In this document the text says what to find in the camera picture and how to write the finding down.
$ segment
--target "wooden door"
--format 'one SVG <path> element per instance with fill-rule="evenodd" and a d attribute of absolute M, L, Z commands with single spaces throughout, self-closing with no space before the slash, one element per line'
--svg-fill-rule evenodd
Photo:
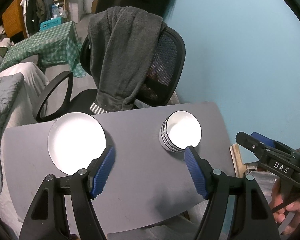
<path fill-rule="evenodd" d="M 8 9 L 2 14 L 2 22 L 9 38 L 19 32 L 27 38 L 25 22 L 23 20 L 23 8 L 20 5 L 22 0 L 14 0 Z"/>

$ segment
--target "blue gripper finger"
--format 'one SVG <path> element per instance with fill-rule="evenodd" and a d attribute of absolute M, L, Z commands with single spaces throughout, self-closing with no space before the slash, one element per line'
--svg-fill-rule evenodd
<path fill-rule="evenodd" d="M 99 194 L 102 193 L 103 188 L 105 187 L 106 181 L 109 177 L 111 169 L 115 161 L 115 149 L 111 147 L 106 158 L 102 162 L 97 174 L 93 177 L 93 186 L 90 191 L 90 195 L 93 198 L 96 198 Z"/>
<path fill-rule="evenodd" d="M 204 199 L 206 199 L 208 195 L 206 189 L 206 179 L 189 147 L 185 149 L 185 162 L 198 194 L 200 194 Z"/>
<path fill-rule="evenodd" d="M 259 133 L 257 133 L 257 132 L 253 132 L 253 133 L 251 134 L 251 136 L 252 136 L 253 138 L 257 139 L 258 141 L 263 142 L 265 145 L 270 146 L 270 147 L 272 147 L 272 148 L 275 148 L 274 141 L 271 140 L 270 138 L 268 138 L 268 137 L 266 137 L 266 136 L 264 136 L 264 135 L 262 135 L 262 134 L 259 134 Z"/>

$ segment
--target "gray table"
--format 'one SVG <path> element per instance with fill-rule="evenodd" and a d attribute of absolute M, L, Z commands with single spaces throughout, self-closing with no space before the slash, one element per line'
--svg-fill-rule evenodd
<path fill-rule="evenodd" d="M 186 110 L 202 127 L 196 147 L 213 168 L 234 176 L 230 141 L 214 103 L 160 106 L 94 115 L 116 148 L 116 161 L 103 193 L 93 200 L 105 233 L 115 233 L 158 223 L 197 205 L 197 194 L 182 154 L 169 154 L 160 145 L 159 129 L 171 113 Z M 24 219 L 45 176 L 65 176 L 50 159 L 47 138 L 52 122 L 9 128 L 2 151 L 9 192 L 18 216 Z M 84 143 L 69 139 L 69 143 Z M 66 196 L 70 231 L 76 233 L 71 199 Z"/>

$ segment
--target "coat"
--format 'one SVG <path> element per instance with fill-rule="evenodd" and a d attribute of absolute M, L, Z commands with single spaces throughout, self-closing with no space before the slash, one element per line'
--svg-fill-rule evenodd
<path fill-rule="evenodd" d="M 52 15 L 51 15 L 51 6 L 53 4 L 53 0 L 43 0 L 45 7 L 46 7 L 46 13 L 47 13 L 47 17 L 46 20 L 51 20 Z"/>
<path fill-rule="evenodd" d="M 40 29 L 36 1 L 37 0 L 28 1 L 28 7 L 26 11 L 26 26 L 29 35 L 37 33 Z"/>
<path fill-rule="evenodd" d="M 47 13 L 46 13 L 46 6 L 43 2 L 43 0 L 36 0 L 36 6 L 37 6 L 37 16 L 39 18 L 39 24 L 46 21 Z"/>

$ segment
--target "office chair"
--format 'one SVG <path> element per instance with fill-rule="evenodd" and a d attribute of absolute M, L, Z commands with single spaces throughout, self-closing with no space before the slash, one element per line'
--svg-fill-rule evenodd
<path fill-rule="evenodd" d="M 90 43 L 88 37 L 83 42 L 80 62 L 83 69 L 91 75 L 90 71 Z M 151 67 L 149 68 L 146 80 L 141 87 L 136 99 L 149 106 L 164 106 L 170 100 L 176 86 L 185 62 L 186 47 L 181 36 L 173 29 L 166 27 L 159 36 L 157 47 Z M 61 107 L 45 117 L 41 117 L 41 110 L 46 104 L 51 93 L 68 78 L 68 87 L 65 99 Z M 54 120 L 64 114 L 72 112 L 81 112 L 92 115 L 90 106 L 97 97 L 97 89 L 88 89 L 71 101 L 73 86 L 73 73 L 63 71 L 56 76 L 42 91 L 38 103 L 34 107 L 33 116 L 37 122 L 47 122 Z"/>

